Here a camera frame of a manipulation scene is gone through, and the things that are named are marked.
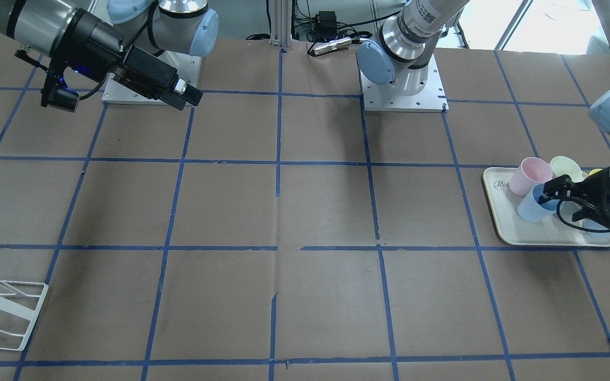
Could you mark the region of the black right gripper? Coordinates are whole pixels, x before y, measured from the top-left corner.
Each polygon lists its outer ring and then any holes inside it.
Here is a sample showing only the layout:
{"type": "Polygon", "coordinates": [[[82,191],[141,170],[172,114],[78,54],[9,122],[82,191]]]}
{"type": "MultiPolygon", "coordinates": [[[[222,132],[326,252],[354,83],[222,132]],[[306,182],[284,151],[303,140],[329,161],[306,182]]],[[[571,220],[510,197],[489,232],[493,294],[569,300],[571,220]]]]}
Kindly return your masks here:
{"type": "Polygon", "coordinates": [[[196,106],[201,90],[163,62],[167,51],[203,57],[202,9],[120,9],[106,23],[83,9],[69,10],[61,29],[61,69],[101,84],[112,77],[147,99],[178,110],[196,106]]]}

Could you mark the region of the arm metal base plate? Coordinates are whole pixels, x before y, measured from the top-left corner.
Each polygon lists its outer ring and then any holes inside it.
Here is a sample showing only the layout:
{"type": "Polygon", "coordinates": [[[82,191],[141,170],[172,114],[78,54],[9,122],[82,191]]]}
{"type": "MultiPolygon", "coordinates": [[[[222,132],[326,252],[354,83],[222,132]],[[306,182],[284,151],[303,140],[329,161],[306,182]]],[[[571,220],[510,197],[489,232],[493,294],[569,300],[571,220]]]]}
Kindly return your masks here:
{"type": "Polygon", "coordinates": [[[131,46],[110,72],[118,84],[177,110],[198,106],[203,97],[200,89],[178,75],[177,68],[136,46],[131,46]]]}
{"type": "Polygon", "coordinates": [[[366,111],[442,113],[450,109],[435,56],[426,67],[407,68],[391,84],[374,84],[362,72],[359,77],[366,111]]]}

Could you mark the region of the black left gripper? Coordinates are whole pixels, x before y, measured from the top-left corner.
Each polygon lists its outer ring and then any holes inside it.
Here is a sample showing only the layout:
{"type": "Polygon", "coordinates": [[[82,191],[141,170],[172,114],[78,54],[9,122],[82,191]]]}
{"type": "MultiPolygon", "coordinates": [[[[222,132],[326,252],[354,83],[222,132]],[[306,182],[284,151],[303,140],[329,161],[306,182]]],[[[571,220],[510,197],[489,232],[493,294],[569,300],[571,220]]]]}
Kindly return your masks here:
{"type": "Polygon", "coordinates": [[[571,176],[562,174],[543,184],[542,205],[557,204],[552,209],[562,224],[584,232],[610,232],[610,178],[604,169],[575,183],[571,176]],[[561,214],[564,203],[579,206],[567,222],[561,214]]]}

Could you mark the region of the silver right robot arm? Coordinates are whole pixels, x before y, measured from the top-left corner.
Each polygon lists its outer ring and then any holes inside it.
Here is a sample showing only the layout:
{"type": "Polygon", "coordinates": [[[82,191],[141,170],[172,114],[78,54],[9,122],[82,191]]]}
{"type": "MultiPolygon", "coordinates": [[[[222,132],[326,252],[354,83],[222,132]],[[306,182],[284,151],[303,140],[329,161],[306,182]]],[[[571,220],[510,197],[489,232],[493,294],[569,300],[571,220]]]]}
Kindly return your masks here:
{"type": "Polygon", "coordinates": [[[7,37],[49,57],[48,65],[19,59],[46,73],[41,106],[74,112],[80,95],[65,80],[65,71],[102,86],[111,76],[140,96],[182,110],[199,105],[201,90],[160,60],[172,51],[206,57],[218,38],[219,17],[206,1],[109,1],[108,21],[68,1],[14,1],[3,22],[7,37]]]}

